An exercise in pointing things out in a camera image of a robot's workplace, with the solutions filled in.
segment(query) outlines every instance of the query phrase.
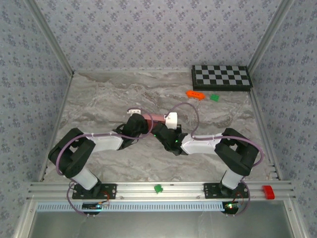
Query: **orange block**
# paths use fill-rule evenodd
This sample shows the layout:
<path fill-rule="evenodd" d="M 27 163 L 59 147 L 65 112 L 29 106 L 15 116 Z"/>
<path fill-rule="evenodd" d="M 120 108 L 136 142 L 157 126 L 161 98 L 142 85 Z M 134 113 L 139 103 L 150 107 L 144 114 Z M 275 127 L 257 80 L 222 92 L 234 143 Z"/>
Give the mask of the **orange block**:
<path fill-rule="evenodd" d="M 199 100 L 202 100 L 206 97 L 203 93 L 198 93 L 192 90 L 187 91 L 186 94 L 189 98 L 197 98 Z"/>

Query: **blue floral wallpaper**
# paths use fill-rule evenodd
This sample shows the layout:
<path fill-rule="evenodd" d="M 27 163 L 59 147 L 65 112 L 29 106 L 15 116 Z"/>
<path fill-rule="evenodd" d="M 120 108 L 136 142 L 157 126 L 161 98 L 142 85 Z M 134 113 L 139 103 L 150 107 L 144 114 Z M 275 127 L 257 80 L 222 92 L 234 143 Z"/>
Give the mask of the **blue floral wallpaper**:
<path fill-rule="evenodd" d="M 0 11 L 0 237 L 11 237 L 36 181 L 68 83 L 23 1 Z"/>
<path fill-rule="evenodd" d="M 253 81 L 283 178 L 317 237 L 317 2 L 296 0 Z"/>
<path fill-rule="evenodd" d="M 247 65 L 280 0 L 37 0 L 73 70 Z"/>

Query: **wall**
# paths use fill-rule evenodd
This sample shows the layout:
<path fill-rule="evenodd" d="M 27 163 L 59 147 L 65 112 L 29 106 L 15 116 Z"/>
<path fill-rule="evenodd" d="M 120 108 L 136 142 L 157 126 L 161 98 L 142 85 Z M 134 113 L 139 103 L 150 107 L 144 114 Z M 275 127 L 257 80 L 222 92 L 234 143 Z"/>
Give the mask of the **wall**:
<path fill-rule="evenodd" d="M 247 65 L 280 0 L 37 0 L 74 70 Z"/>
<path fill-rule="evenodd" d="M 0 237 L 11 237 L 36 181 L 68 83 L 23 1 L 0 13 Z"/>
<path fill-rule="evenodd" d="M 283 178 L 317 237 L 317 3 L 296 0 L 253 81 Z"/>

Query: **green toy piece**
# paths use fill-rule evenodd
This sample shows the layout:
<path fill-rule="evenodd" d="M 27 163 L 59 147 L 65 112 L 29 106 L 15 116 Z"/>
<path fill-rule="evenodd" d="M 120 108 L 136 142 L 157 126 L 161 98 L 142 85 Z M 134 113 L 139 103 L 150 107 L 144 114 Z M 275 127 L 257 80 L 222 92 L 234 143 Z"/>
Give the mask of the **green toy piece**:
<path fill-rule="evenodd" d="M 154 190 L 155 190 L 155 192 L 160 193 L 163 191 L 163 188 L 160 184 L 158 184 L 158 185 L 154 186 Z"/>
<path fill-rule="evenodd" d="M 213 100 L 213 101 L 215 101 L 215 102 L 218 102 L 218 101 L 219 101 L 219 95 L 217 95 L 217 94 L 212 94 L 212 95 L 210 96 L 210 100 Z"/>

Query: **red block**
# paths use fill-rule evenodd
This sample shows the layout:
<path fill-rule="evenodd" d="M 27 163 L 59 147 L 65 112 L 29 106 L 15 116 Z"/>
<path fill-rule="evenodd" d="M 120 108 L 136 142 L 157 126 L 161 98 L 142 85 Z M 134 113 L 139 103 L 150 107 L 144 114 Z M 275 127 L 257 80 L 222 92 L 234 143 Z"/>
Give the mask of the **red block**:
<path fill-rule="evenodd" d="M 262 188 L 267 200 L 273 200 L 275 198 L 273 188 L 270 185 L 263 185 Z"/>

